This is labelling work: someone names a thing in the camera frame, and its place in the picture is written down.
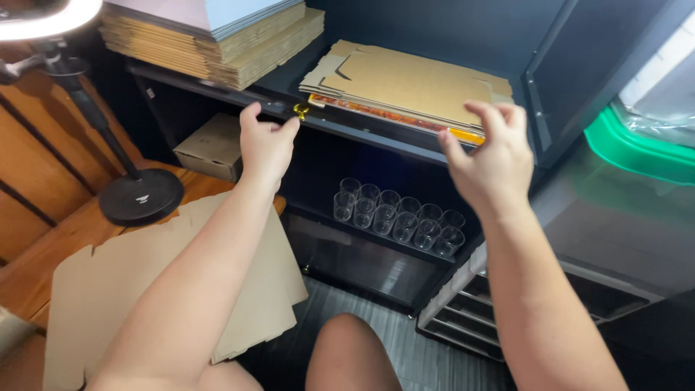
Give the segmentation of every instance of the leg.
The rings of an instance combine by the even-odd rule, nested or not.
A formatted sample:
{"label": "leg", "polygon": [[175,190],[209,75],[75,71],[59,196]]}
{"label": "leg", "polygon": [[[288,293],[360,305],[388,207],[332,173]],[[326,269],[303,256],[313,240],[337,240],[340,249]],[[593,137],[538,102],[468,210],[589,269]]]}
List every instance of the leg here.
{"label": "leg", "polygon": [[256,379],[236,361],[210,365],[200,376],[199,391],[263,391]]}
{"label": "leg", "polygon": [[353,314],[326,322],[311,354],[306,391],[329,390],[402,390],[379,337]]}

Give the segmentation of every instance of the light stand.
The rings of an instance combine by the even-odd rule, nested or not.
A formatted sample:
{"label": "light stand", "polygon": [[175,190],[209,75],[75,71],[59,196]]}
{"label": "light stand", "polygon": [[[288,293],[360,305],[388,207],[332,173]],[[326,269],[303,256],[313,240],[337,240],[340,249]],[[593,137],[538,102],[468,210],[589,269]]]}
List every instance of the light stand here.
{"label": "light stand", "polygon": [[113,135],[108,121],[79,79],[84,69],[75,69],[62,53],[62,40],[41,40],[33,44],[36,53],[25,60],[7,64],[0,60],[0,83],[10,84],[33,68],[43,67],[56,84],[64,88],[84,118],[99,132],[125,168],[127,175],[111,182],[99,194],[99,208],[116,225],[138,227],[154,223],[172,213],[183,199],[183,185],[167,170],[138,170]]}

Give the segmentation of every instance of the cabinet door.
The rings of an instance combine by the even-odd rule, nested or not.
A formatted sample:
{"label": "cabinet door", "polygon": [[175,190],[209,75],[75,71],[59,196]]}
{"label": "cabinet door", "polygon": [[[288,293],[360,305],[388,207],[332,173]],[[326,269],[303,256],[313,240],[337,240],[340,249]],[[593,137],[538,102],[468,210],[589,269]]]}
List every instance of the cabinet door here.
{"label": "cabinet door", "polygon": [[694,7],[568,0],[523,75],[539,168],[550,168]]}

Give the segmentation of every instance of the stack of paper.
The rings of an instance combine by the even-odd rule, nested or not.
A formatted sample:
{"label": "stack of paper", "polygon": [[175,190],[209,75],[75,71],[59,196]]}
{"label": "stack of paper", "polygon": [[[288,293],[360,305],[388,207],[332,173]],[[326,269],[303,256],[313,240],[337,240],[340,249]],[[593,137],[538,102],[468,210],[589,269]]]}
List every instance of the stack of paper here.
{"label": "stack of paper", "polygon": [[482,140],[480,119],[465,109],[468,99],[511,102],[506,79],[458,65],[375,46],[338,41],[308,73],[300,90],[319,106],[332,105],[411,125],[448,129]]}
{"label": "stack of paper", "polygon": [[[58,266],[51,290],[44,390],[74,391],[85,377],[89,380],[138,297],[227,196],[189,202],[168,223],[120,235],[96,248],[87,246]],[[213,363],[292,328],[292,304],[307,297],[287,236],[271,208]]]}
{"label": "stack of paper", "polygon": [[210,42],[107,12],[101,33],[113,51],[242,90],[318,37],[323,17],[323,11],[306,8],[302,2],[220,42]]}
{"label": "stack of paper", "polygon": [[301,0],[106,0],[113,13],[219,42]]}

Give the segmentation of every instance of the hand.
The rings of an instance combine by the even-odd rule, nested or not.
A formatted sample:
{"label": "hand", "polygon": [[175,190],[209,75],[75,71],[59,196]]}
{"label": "hand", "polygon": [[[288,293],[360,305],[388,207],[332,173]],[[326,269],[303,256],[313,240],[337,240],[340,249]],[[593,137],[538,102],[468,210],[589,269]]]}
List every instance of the hand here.
{"label": "hand", "polygon": [[277,191],[280,180],[290,166],[293,141],[300,128],[297,117],[290,118],[285,125],[273,122],[258,122],[261,104],[250,104],[241,112],[241,157],[244,162],[242,179]]}
{"label": "hand", "polygon": [[528,205],[533,153],[526,139],[526,112],[513,104],[478,101],[465,107],[480,117],[485,142],[468,156],[451,133],[439,132],[451,178],[481,218],[509,216]]}

